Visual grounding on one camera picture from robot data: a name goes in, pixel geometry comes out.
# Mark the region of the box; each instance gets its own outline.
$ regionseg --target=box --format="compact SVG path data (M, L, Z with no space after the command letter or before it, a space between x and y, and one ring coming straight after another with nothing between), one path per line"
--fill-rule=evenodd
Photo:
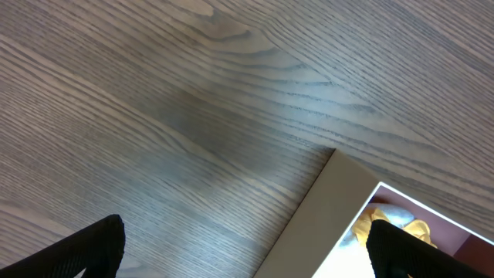
M386 202L427 222L431 241L443 252L494 275L494 242L459 224L406 188L388 185L341 151L335 150L303 199L255 278L323 278L335 273L344 236L370 201ZM352 267L353 261L343 262Z

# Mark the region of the cardboard box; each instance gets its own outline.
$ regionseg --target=cardboard box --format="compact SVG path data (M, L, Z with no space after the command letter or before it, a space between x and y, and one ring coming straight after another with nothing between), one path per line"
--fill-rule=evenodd
M371 200L400 206L431 229L432 242L474 269L494 275L492 260L475 266L472 254L494 253L494 242L459 224L415 192L387 185L341 151L334 151L255 278L334 277L336 250Z

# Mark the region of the brown box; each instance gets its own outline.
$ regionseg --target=brown box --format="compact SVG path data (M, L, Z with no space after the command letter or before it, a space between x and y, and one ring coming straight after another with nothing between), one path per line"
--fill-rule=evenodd
M481 242L491 253L494 251L494 242L458 223L416 192L382 182L364 166L336 150L254 277L335 276L331 269L335 249L373 198L398 205L425 220L431 229L432 242L451 256L465 253L462 250L472 253L469 249L475 242ZM458 260L485 274L494 274L493 266L474 266L460 255Z

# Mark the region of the crumpled yellow item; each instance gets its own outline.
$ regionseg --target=crumpled yellow item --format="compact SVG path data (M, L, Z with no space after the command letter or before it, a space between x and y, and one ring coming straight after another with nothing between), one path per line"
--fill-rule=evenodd
M391 223L379 208L366 208L352 226L352 232L357 236L357 240L361 246L365 247L369 232L371 231L372 222L378 219ZM431 230L423 220L415 219L408 223L403 230L427 244L438 248L431 242Z

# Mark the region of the wood grain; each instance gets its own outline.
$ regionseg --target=wood grain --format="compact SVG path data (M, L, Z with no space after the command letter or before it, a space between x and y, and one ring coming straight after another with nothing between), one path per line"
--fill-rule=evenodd
M150 271L252 276L334 148L492 238L493 12L2 1L0 189L23 210L0 264L119 213Z

